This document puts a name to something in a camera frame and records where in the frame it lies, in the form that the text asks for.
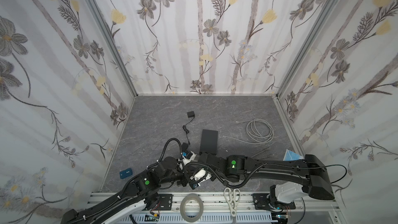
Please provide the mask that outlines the black power adapter with cable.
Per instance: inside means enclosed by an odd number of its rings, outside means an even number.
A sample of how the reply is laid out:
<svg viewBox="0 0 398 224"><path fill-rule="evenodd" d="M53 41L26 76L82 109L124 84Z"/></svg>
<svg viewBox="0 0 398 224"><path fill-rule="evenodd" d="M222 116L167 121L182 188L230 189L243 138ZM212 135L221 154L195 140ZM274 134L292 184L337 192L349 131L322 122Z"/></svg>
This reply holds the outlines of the black power adapter with cable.
<svg viewBox="0 0 398 224"><path fill-rule="evenodd" d="M181 145L181 152L182 153L187 153L188 152L188 149L189 149L189 144L188 143L182 143L182 145Z"/></svg>

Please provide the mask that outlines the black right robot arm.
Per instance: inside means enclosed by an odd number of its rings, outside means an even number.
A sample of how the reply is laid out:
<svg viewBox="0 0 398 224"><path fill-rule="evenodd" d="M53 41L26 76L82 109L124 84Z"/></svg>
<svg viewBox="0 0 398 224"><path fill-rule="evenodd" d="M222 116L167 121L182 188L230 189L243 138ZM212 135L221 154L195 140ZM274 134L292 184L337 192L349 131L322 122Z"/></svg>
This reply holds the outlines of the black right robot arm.
<svg viewBox="0 0 398 224"><path fill-rule="evenodd" d="M310 197L315 200L333 201L333 181L330 180L329 165L323 164L315 155L291 161L258 160L247 156L231 155L227 158L203 153L198 161L188 164L194 168L190 175L193 184L203 181L200 171L217 180L226 188L241 189L252 179L280 181L269 188L268 204L280 209L296 199Z"/></svg>

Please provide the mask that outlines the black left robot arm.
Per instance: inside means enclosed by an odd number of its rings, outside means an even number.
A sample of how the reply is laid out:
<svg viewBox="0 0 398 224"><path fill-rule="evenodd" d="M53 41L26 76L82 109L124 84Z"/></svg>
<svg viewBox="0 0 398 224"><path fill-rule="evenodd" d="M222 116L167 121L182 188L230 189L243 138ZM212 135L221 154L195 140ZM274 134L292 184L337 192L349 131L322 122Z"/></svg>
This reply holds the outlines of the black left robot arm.
<svg viewBox="0 0 398 224"><path fill-rule="evenodd" d="M175 141L178 144L178 158L166 157L168 145ZM158 205L158 191L163 184L176 183L186 187L188 180L183 172L183 159L189 153L189 144L181 143L177 138L169 139L163 147L161 156L156 163L130 178L123 188L103 202L82 211L75 209L67 211L61 220L63 224L108 224L111 218L121 214L129 207L138 206L140 202L144 209L153 209Z"/></svg>

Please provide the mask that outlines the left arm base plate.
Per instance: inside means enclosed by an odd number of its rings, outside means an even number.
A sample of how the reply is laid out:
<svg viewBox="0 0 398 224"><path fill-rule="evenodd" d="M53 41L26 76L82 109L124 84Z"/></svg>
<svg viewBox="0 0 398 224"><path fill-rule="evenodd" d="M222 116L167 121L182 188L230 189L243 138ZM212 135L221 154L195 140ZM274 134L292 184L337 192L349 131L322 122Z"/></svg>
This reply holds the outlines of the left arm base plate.
<svg viewBox="0 0 398 224"><path fill-rule="evenodd" d="M145 200L146 210L150 212L170 211L173 203L173 194L155 194Z"/></svg>

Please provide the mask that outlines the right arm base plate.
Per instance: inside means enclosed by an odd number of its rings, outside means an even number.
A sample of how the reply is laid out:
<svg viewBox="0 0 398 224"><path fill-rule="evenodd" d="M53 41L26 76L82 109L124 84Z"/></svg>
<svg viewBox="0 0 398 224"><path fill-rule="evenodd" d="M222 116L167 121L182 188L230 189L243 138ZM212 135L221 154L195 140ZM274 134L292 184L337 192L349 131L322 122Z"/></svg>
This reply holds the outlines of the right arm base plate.
<svg viewBox="0 0 398 224"><path fill-rule="evenodd" d="M253 203L256 210L267 210L271 212L281 212L296 209L294 202L283 203L277 201L272 194L253 194Z"/></svg>

